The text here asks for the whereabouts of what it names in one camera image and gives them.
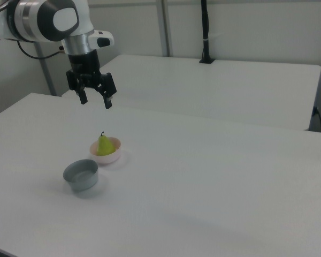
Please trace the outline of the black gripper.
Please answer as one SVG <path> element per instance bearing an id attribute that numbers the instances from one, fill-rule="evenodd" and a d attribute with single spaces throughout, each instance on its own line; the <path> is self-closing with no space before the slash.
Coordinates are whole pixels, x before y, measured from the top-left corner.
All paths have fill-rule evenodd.
<path id="1" fill-rule="evenodd" d="M 86 88 L 96 89 L 102 96 L 106 109 L 112 107 L 112 97 L 117 92 L 111 73 L 100 72 L 97 51 L 84 55 L 68 55 L 71 69 L 66 72 L 70 90 L 79 96 L 81 104 L 88 102 Z"/>

